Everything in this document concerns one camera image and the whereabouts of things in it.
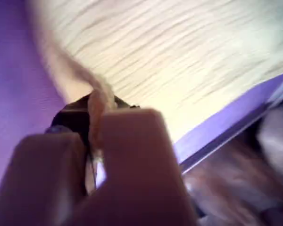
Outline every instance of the black metal part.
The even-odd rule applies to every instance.
[[[60,125],[69,128],[71,131],[78,133],[85,146],[90,149],[88,141],[89,131],[89,114],[88,114],[88,99],[89,95],[82,97],[81,99],[67,104],[60,112],[53,118],[51,127]],[[115,102],[118,108],[132,108],[136,106],[130,106],[122,99],[115,96]]]

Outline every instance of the purple wall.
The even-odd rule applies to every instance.
[[[20,138],[43,132],[63,107],[28,21],[25,1],[0,0],[0,179]]]

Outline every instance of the purple surface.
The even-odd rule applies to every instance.
[[[184,161],[251,111],[265,103],[282,82],[283,75],[280,75],[255,86],[185,134],[174,145],[178,161]]]
[[[20,138],[43,132],[63,107],[28,21],[25,1],[0,0],[0,179]]]

